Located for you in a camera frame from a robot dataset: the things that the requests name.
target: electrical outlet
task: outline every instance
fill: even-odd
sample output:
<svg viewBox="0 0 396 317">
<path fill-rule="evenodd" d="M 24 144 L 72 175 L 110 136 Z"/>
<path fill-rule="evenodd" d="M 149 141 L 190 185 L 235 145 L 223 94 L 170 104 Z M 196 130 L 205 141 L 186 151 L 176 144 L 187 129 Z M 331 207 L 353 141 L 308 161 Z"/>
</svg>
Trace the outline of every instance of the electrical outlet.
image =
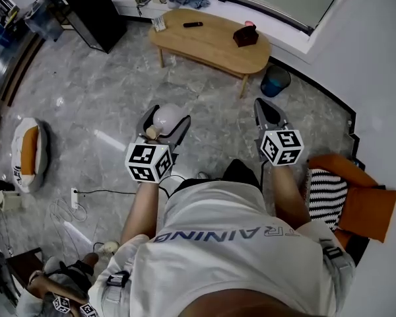
<svg viewBox="0 0 396 317">
<path fill-rule="evenodd" d="M 78 209 L 78 204 L 79 204 L 79 195 L 77 193 L 78 189 L 72 188 L 71 189 L 71 207 L 74 210 Z"/>
</svg>

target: buckle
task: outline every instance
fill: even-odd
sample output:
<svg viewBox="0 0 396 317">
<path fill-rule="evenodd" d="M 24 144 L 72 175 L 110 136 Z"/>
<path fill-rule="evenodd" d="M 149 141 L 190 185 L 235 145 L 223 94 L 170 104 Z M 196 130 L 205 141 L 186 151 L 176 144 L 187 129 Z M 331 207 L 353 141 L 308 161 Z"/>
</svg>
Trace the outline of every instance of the buckle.
<svg viewBox="0 0 396 317">
<path fill-rule="evenodd" d="M 337 257 L 342 256 L 343 251 L 338 246 L 326 246 L 323 248 L 323 254 L 325 254 L 329 258 L 329 260 L 333 260 Z"/>
<path fill-rule="evenodd" d="M 125 287 L 127 280 L 129 279 L 129 272 L 119 271 L 113 275 L 110 275 L 107 279 L 107 285 L 109 287 Z"/>
</svg>

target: black cabinet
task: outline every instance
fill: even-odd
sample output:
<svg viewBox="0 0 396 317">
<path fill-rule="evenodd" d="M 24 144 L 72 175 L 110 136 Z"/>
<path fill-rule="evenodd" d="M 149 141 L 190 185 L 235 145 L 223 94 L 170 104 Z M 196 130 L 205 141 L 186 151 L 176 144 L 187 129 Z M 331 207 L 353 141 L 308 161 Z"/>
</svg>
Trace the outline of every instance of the black cabinet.
<svg viewBox="0 0 396 317">
<path fill-rule="evenodd" d="M 112 0 L 51 1 L 91 48 L 109 53 L 126 32 Z"/>
</svg>

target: wooden coffee table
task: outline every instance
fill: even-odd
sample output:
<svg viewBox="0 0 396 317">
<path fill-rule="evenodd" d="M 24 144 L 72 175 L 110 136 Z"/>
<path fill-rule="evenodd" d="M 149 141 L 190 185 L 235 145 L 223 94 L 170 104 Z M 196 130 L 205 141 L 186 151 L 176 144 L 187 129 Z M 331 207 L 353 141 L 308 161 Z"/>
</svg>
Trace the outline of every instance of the wooden coffee table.
<svg viewBox="0 0 396 317">
<path fill-rule="evenodd" d="M 162 50 L 166 50 L 221 69 L 243 79 L 239 94 L 241 98 L 249 75 L 262 70 L 269 60 L 270 42 L 260 32 L 255 45 L 240 48 L 236 45 L 233 33 L 244 27 L 237 22 L 190 9 L 174 9 L 165 13 L 163 18 L 166 29 L 156 32 L 154 27 L 151 27 L 148 34 L 151 42 L 158 47 L 162 68 Z M 203 26 L 183 27 L 185 22 L 198 21 L 201 21 Z"/>
</svg>

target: blue trash can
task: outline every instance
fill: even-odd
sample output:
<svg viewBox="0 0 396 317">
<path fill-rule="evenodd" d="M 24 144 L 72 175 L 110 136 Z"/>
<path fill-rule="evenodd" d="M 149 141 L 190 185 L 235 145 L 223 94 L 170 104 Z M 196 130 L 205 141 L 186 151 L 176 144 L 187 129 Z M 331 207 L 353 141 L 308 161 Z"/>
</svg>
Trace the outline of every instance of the blue trash can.
<svg viewBox="0 0 396 317">
<path fill-rule="evenodd" d="M 276 65 L 270 66 L 261 82 L 261 92 L 269 98 L 274 98 L 279 92 L 290 85 L 290 74 Z"/>
</svg>

